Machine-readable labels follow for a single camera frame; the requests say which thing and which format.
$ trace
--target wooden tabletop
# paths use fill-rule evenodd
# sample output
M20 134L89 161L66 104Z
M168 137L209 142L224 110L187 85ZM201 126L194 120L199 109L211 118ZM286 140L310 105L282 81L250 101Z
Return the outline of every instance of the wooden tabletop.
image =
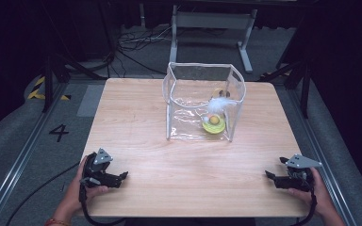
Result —
M307 208L275 188L279 157L300 153L272 84L246 83L234 140L166 139L160 79L107 80L84 155L105 149L119 189L96 197L92 216L303 217Z

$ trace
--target clear plastic box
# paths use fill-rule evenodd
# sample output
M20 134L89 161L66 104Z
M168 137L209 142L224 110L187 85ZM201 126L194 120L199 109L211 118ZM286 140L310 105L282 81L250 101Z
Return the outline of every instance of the clear plastic box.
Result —
M245 93L231 64L170 62L163 81L167 139L232 141Z

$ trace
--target person's hand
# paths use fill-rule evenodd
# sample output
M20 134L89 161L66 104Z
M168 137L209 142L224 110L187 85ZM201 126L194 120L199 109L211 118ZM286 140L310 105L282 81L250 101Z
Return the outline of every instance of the person's hand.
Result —
M64 222L70 222L73 214L79 209L81 209L81 202L79 202L78 196L80 189L80 180L82 179L81 178L82 171L84 169L86 161L87 157L85 156L78 167L76 176L69 184L65 196L60 202L52 218ZM86 187L86 190L87 190L87 202L90 202L93 197L99 194L107 193L108 187L107 186L96 186L92 188Z
M315 168L310 168L314 178L314 194L317 198L317 205L315 214L322 218L324 225L345 225L340 215L337 213L337 209L332 203L330 194L325 187L324 181L322 180L319 172ZM308 206L311 204L310 192L304 192L295 188L289 188L288 192L304 201Z

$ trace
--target handheld controller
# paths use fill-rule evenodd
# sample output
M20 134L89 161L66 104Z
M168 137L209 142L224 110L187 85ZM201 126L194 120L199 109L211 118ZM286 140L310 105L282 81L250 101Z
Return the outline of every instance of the handheld controller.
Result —
M299 154L293 155L290 159L280 157L280 161L287 166L288 176L275 176L275 174L266 171L267 177L274 180L277 188L288 189L292 187L302 191L309 191L314 182L310 168L322 167L321 162Z
M103 149L99 149L98 153L88 155L84 165L83 179L80 183L87 187L108 186L119 188L128 172L123 172L119 176L106 173L105 170L112 160L113 157Z

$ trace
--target wrist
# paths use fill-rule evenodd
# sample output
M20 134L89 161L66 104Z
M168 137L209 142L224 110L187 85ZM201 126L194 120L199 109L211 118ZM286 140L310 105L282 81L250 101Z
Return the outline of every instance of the wrist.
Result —
M70 222L65 222L62 220L57 220L55 218L50 218L45 221L45 224L43 226L71 226L72 224Z
M56 209L52 218L71 223L75 211L76 210L74 210L71 206L66 206L66 204L62 202Z
M337 213L337 209L332 203L318 203L316 206L316 213L323 218L334 215Z
M320 218L325 226L342 226L345 225L342 218L340 217L337 209L332 206L328 209L324 209L321 213L319 213Z

